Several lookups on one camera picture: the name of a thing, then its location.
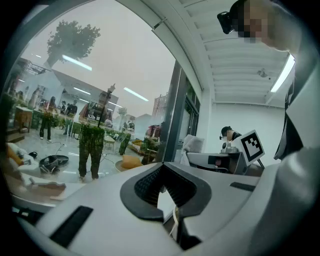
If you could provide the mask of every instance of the pole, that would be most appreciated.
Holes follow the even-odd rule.
[[[105,103],[104,103],[104,105],[103,105],[103,108],[102,108],[102,110],[101,110],[101,113],[100,113],[100,118],[99,118],[99,122],[98,122],[98,128],[99,128],[99,126],[100,126],[100,122],[101,122],[101,118],[102,118],[102,114],[103,114],[103,112],[104,112],[104,109],[105,109],[106,105],[107,105],[108,102],[109,102],[110,94],[111,94],[111,92],[108,90],[107,93],[106,93],[106,101],[105,101]]]

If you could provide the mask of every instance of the machine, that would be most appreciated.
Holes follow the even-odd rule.
[[[264,148],[256,130],[239,136],[232,142],[222,145],[221,153],[194,153],[187,154],[190,166],[219,173],[235,175],[261,176],[264,166],[253,174],[256,167],[251,166],[265,155]]]

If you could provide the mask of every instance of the white wall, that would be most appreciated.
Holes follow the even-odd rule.
[[[284,126],[283,108],[264,107],[247,104],[214,103],[211,109],[209,132],[204,153],[219,153],[223,142],[219,140],[221,129],[231,126],[234,131],[245,134],[256,130],[265,155],[261,158],[265,166],[279,163],[274,155],[279,145]]]

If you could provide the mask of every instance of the cable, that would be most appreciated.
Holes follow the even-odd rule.
[[[60,150],[64,145],[65,145],[65,144],[62,144],[62,145],[59,147],[59,149],[56,151],[55,154],[58,154],[59,150]]]
[[[113,164],[115,165],[115,162],[114,162],[114,161],[111,161],[110,159],[105,158],[103,154],[102,154],[101,156],[103,157],[103,159],[100,161],[100,163],[101,163],[103,160],[108,160],[108,161],[110,161],[111,163],[113,163]]]
[[[64,143],[61,143],[60,141],[57,141],[57,142],[47,142],[47,144],[55,144],[55,143],[60,143],[60,144],[64,145]]]

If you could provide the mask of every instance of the device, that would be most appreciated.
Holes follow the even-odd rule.
[[[225,34],[230,34],[232,31],[234,31],[235,29],[232,26],[232,20],[230,17],[230,12],[228,11],[223,11],[221,13],[219,13],[216,16],[220,22],[220,25],[222,27],[223,33]]]

